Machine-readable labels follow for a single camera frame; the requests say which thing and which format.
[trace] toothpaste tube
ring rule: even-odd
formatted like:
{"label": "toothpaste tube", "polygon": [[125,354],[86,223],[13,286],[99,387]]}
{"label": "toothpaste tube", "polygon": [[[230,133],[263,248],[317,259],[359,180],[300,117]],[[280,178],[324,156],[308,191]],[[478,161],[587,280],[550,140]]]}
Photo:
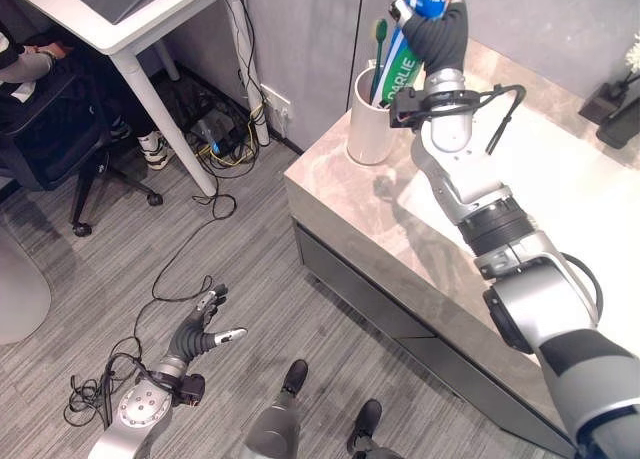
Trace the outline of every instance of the toothpaste tube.
{"label": "toothpaste tube", "polygon": [[[419,15],[437,19],[447,10],[449,0],[407,0],[407,3]],[[411,52],[402,30],[396,27],[372,104],[383,107],[391,104],[400,89],[413,84],[421,66],[422,61]]]}

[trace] chair wheel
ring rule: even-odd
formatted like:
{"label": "chair wheel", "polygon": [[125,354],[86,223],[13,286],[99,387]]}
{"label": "chair wheel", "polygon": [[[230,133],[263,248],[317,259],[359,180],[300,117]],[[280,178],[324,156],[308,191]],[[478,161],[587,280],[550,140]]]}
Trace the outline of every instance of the chair wheel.
{"label": "chair wheel", "polygon": [[160,206],[164,202],[160,194],[149,194],[147,196],[147,202],[150,206]]}
{"label": "chair wheel", "polygon": [[73,233],[78,237],[87,237],[92,233],[91,226],[89,224],[84,224],[79,222],[78,224],[73,226]]}

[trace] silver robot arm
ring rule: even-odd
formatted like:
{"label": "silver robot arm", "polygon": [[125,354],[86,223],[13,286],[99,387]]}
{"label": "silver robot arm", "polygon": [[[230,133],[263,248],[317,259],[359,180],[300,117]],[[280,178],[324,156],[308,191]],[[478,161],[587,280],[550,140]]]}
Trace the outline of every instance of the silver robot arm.
{"label": "silver robot arm", "polygon": [[[242,328],[215,334],[204,332],[218,306],[225,302],[226,293],[227,288],[220,285],[200,299],[174,333],[164,357],[153,371],[143,370],[139,382],[124,394],[113,414],[109,394],[106,395],[104,412],[110,426],[89,453],[89,459],[147,459],[153,442],[169,426],[173,407],[198,405],[205,380],[198,374],[187,375],[189,363],[247,333]],[[105,384],[103,390],[108,388],[109,384]]]}
{"label": "silver robot arm", "polygon": [[[640,361],[596,330],[601,298],[592,297],[566,256],[496,177],[487,150],[508,118],[488,148],[471,133],[483,95],[464,86],[463,0],[453,0],[436,21],[418,16],[404,0],[392,0],[391,15],[429,72],[424,91],[397,93],[391,125],[416,132],[413,160],[474,251],[480,273],[492,281],[484,300],[500,334],[540,361],[577,457],[639,458]],[[484,97],[508,90],[518,93],[517,105],[524,97],[521,86],[496,86]]]}

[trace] white flower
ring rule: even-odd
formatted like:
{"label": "white flower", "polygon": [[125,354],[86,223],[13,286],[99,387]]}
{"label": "white flower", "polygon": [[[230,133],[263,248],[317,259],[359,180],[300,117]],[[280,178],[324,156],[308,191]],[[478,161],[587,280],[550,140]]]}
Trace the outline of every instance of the white flower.
{"label": "white flower", "polygon": [[625,57],[627,64],[631,67],[631,72],[635,74],[640,71],[640,34],[636,34],[636,43],[629,49]]}

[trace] toothbrush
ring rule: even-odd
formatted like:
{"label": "toothbrush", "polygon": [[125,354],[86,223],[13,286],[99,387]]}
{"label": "toothbrush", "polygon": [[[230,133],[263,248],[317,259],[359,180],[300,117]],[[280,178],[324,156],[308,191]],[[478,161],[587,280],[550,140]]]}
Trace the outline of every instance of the toothbrush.
{"label": "toothbrush", "polygon": [[382,59],[382,43],[387,37],[387,21],[384,19],[379,19],[376,22],[376,42],[378,43],[378,54],[376,58],[376,69],[373,74],[373,79],[371,80],[371,93],[369,94],[369,103],[373,104],[373,95],[378,88],[378,82],[380,81],[380,70],[381,64],[380,61]]}

